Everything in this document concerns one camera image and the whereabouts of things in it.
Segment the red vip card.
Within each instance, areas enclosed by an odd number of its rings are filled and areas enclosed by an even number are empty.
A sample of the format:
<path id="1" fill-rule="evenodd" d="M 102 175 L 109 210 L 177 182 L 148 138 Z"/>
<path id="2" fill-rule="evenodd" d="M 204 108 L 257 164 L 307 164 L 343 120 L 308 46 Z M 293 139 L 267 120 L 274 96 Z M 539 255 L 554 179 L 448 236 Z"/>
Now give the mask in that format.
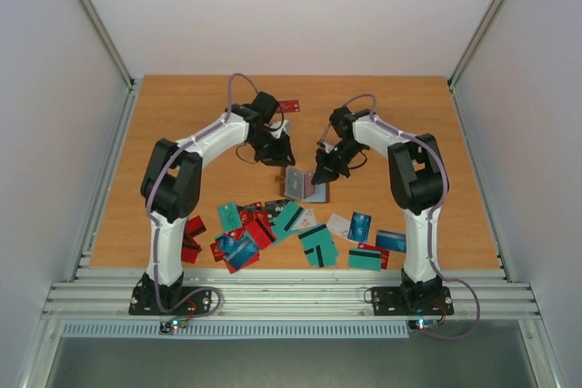
<path id="1" fill-rule="evenodd" d="M 314 172 L 307 172 L 303 175 L 303 200 L 306 201 L 316 193 L 316 185 L 312 183 Z"/>

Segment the brown leather card holder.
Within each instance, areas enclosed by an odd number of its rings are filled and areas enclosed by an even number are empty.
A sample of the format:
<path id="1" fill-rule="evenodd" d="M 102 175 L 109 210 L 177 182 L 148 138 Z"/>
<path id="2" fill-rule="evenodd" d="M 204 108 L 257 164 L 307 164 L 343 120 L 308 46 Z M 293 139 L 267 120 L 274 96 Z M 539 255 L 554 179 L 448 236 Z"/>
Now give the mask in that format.
<path id="1" fill-rule="evenodd" d="M 328 203 L 328 183 L 313 184 L 314 174 L 314 170 L 303 172 L 295 167 L 283 167 L 276 178 L 279 182 L 280 195 L 300 203 Z"/>

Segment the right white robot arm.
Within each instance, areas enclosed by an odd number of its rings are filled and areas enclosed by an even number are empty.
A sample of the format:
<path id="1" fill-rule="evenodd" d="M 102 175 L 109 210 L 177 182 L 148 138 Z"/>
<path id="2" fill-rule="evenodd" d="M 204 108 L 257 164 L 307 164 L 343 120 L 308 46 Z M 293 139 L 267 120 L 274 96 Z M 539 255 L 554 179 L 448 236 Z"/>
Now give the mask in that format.
<path id="1" fill-rule="evenodd" d="M 398 301 L 409 312 L 425 310 L 443 290 L 435 246 L 448 179 L 436 138 L 407 133 L 369 109 L 353 112 L 345 105 L 333 111 L 328 126 L 339 142 L 332 147 L 318 144 L 312 183 L 348 177 L 352 159 L 366 149 L 387 159 L 390 190 L 406 222 L 406 260 Z"/>

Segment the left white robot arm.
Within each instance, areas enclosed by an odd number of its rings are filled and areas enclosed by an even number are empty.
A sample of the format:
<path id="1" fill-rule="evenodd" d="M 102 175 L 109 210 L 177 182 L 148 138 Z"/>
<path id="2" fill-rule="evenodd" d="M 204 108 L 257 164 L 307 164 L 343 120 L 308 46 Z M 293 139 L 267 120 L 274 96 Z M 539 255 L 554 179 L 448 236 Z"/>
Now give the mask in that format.
<path id="1" fill-rule="evenodd" d="M 279 110 L 279 102 L 260 91 L 249 104 L 231 104 L 195 134 L 176 142 L 166 138 L 156 142 L 140 187 L 151 224 L 150 257 L 132 292 L 131 314 L 174 313 L 188 298 L 206 290 L 191 288 L 185 293 L 181 260 L 184 230 L 199 202 L 203 170 L 240 144 L 250 144 L 262 164 L 295 164 L 286 122 L 272 122 Z"/>

